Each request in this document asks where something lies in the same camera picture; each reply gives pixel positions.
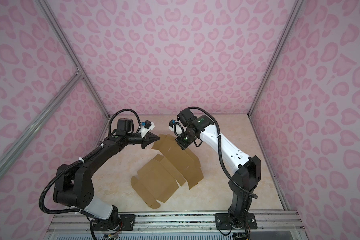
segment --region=black bracket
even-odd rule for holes
[[[135,224],[136,215],[135,214],[120,214],[119,216],[120,216],[120,220],[123,223],[121,231],[132,231],[133,226]],[[94,224],[93,230],[95,232],[97,232],[97,231],[99,231],[99,232],[108,231],[106,226],[101,224],[101,222],[98,222],[97,224]]]
[[[228,213],[215,214],[215,223],[217,230],[230,230],[232,228],[228,216]],[[246,222],[250,229],[257,229],[257,223],[253,213],[247,213]]]

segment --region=pink heart patterned wallpaper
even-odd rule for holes
[[[43,214],[41,191],[61,164],[71,164],[94,149],[104,115],[79,82],[0,181],[0,240],[43,239],[52,215]],[[52,199],[50,209],[63,209]]]
[[[0,157],[73,72],[32,0],[0,1]]]
[[[247,113],[294,0],[49,1],[111,113]]]
[[[311,240],[360,239],[360,1],[310,0],[254,123]]]

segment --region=cardboard box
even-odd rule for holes
[[[187,180],[189,189],[204,178],[199,158],[189,149],[182,150],[171,135],[159,135],[152,149],[158,154],[137,171],[131,178],[133,189],[153,209],[160,207],[157,202],[166,202]]]

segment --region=beige marble tabletop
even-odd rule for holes
[[[159,134],[173,134],[168,128],[168,122],[175,115],[141,115],[140,120],[146,119],[155,123],[152,132]],[[250,156],[257,155],[261,159],[261,181],[254,193],[259,196],[252,201],[250,209],[282,209],[276,188],[264,161],[253,129],[245,114],[215,115],[223,133],[241,151]],[[112,127],[117,126],[116,118]],[[187,183],[158,209],[149,208],[130,185],[130,179],[137,175],[137,171],[156,154],[152,150],[153,144],[144,150],[138,145],[126,146],[123,151],[111,157],[93,175],[92,181],[96,195],[103,201],[115,205],[121,212],[153,212],[153,211],[189,211],[189,210],[227,210],[231,205],[232,191],[228,186],[228,179],[218,160],[217,153],[207,144],[189,148],[199,157],[204,179],[192,189]]]

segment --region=pink wall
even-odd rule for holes
[[[43,237],[52,215],[43,214],[41,191],[61,164],[85,156],[96,144],[105,118],[82,82],[58,108],[0,181],[0,240]],[[52,199],[46,206],[62,209]]]
[[[32,0],[0,1],[0,157],[73,71]]]
[[[360,1],[308,1],[254,123],[309,238],[360,239]]]
[[[247,113],[294,0],[51,0],[111,113]]]

